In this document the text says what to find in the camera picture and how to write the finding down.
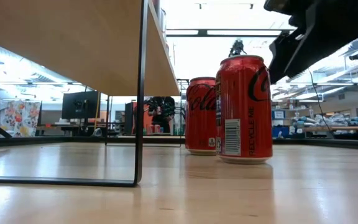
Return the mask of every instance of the ceiling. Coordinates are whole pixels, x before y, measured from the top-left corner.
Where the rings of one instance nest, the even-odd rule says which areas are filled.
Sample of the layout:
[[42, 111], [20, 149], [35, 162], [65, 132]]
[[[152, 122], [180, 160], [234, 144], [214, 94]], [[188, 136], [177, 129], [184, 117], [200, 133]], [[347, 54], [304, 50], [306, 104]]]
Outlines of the ceiling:
[[[264, 0], [162, 0], [169, 29], [292, 29], [288, 16], [263, 9]], [[177, 78], [214, 77], [220, 62], [227, 57], [234, 37], [168, 37], [170, 58]], [[269, 65], [272, 37], [241, 38], [244, 50], [259, 55]], [[273, 99], [307, 97], [313, 93], [311, 76], [319, 93], [335, 94], [342, 85], [358, 82], [358, 60], [349, 60], [358, 53], [358, 40], [332, 56], [314, 64], [293, 79], [284, 78], [272, 86]], [[0, 47], [0, 90], [13, 98], [59, 100], [63, 93], [84, 91], [85, 86], [67, 79]]]

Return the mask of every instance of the coca-cola logo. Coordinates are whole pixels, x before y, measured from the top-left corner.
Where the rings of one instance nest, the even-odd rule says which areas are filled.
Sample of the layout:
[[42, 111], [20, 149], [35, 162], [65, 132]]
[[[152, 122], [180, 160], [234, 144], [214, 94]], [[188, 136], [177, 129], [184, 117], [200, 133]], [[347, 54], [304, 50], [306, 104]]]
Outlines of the coca-cola logo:
[[266, 67], [262, 66], [249, 82], [248, 97], [256, 102], [270, 100], [269, 85], [269, 76]]
[[[207, 88], [205, 95], [200, 95], [199, 91], [205, 91], [204, 88]], [[215, 86], [210, 86], [208, 84], [196, 84], [189, 87], [188, 98], [190, 110], [215, 110], [216, 109], [216, 94]]]

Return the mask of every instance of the computer monitor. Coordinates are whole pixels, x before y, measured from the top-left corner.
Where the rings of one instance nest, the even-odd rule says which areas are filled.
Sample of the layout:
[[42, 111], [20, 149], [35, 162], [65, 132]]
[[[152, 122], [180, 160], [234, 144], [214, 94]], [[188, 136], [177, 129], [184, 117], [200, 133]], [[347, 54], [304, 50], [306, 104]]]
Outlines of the computer monitor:
[[62, 119], [99, 118], [100, 102], [98, 107], [98, 91], [79, 93], [65, 93], [63, 96]]

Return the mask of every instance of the desk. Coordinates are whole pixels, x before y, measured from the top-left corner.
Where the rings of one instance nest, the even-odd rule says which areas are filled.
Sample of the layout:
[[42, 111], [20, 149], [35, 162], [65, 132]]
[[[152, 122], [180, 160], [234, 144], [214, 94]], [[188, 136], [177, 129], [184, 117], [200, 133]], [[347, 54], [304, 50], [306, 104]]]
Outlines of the desk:
[[[78, 124], [51, 124], [50, 126], [46, 126], [44, 124], [37, 126], [37, 131], [40, 131], [39, 136], [43, 136], [44, 132], [47, 130], [62, 130], [64, 132], [64, 136], [73, 137], [73, 136], [86, 136], [90, 137], [94, 132], [94, 125], [87, 125], [88, 130], [83, 131], [78, 135], [78, 129], [80, 126]], [[100, 128], [102, 131], [102, 136], [106, 135], [106, 125], [105, 124], [97, 124], [96, 128]], [[109, 136], [117, 136], [119, 132], [109, 130]]]
[[[133, 146], [3, 149], [0, 175], [133, 178]], [[0, 186], [0, 223], [358, 223], [358, 150], [274, 145], [267, 164], [247, 166], [185, 147], [144, 150], [137, 188]]]
[[[358, 131], [358, 126], [330, 126], [329, 127], [332, 131]], [[304, 128], [303, 129], [304, 132], [313, 132], [313, 131], [321, 131], [321, 132], [326, 132], [327, 137], [333, 139], [334, 136], [331, 135], [331, 133], [329, 132], [329, 129], [326, 126], [322, 126], [322, 127], [308, 127], [308, 128]]]

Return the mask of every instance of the floral poster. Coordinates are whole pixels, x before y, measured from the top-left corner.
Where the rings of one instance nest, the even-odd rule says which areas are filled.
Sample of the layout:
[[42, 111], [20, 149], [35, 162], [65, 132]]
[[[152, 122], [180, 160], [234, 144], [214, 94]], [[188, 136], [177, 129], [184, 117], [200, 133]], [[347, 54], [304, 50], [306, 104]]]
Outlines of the floral poster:
[[16, 137], [34, 137], [40, 113], [39, 102], [0, 100], [0, 127]]

